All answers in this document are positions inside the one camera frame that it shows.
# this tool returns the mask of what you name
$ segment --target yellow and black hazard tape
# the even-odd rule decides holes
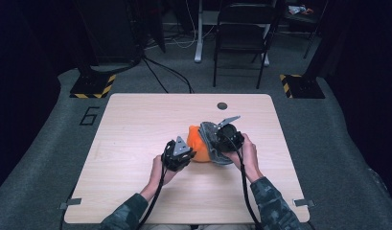
[[[104,88],[103,93],[101,94],[70,94],[70,98],[81,98],[81,99],[88,99],[88,98],[105,98],[108,95],[109,90],[111,90],[112,83],[115,81],[116,75],[112,75],[106,86]]]
[[[301,75],[280,75],[280,80],[282,81],[283,89],[285,90],[286,96],[288,98],[293,98],[290,86],[288,85],[287,77],[301,78]]]

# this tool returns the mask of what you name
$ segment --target person's left hand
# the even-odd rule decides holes
[[[145,186],[145,188],[141,192],[141,195],[147,201],[150,201],[154,197],[157,187],[159,186],[160,177],[162,176],[162,166],[163,166],[161,159],[162,159],[161,155],[157,155],[156,157],[154,157],[148,185]],[[167,170],[163,181],[163,185],[168,184],[177,173],[178,172]]]

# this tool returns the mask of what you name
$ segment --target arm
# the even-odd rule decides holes
[[[243,134],[243,164],[250,188],[255,196],[262,223],[268,229],[304,229],[297,216],[290,210],[280,192],[264,177],[259,169],[256,146]],[[224,152],[238,169],[241,161],[235,152]]]
[[[164,185],[169,183],[177,172],[167,170]],[[154,197],[157,187],[159,186],[162,175],[161,156],[158,155],[153,159],[153,166],[150,172],[150,179],[140,194],[133,195],[130,199],[120,205],[111,215],[101,222],[102,230],[134,230],[139,224],[139,219],[145,213],[149,201]]]

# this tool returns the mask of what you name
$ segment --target round black dot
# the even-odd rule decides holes
[[[221,110],[225,110],[228,107],[228,104],[226,103],[218,103],[217,107]]]

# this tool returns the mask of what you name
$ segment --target stand base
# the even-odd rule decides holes
[[[325,99],[325,96],[317,81],[310,83],[310,87],[302,87],[301,75],[281,75],[283,88],[286,96],[292,99]]]
[[[89,78],[80,75],[70,90],[70,98],[105,98],[115,78],[114,74],[99,72]]]

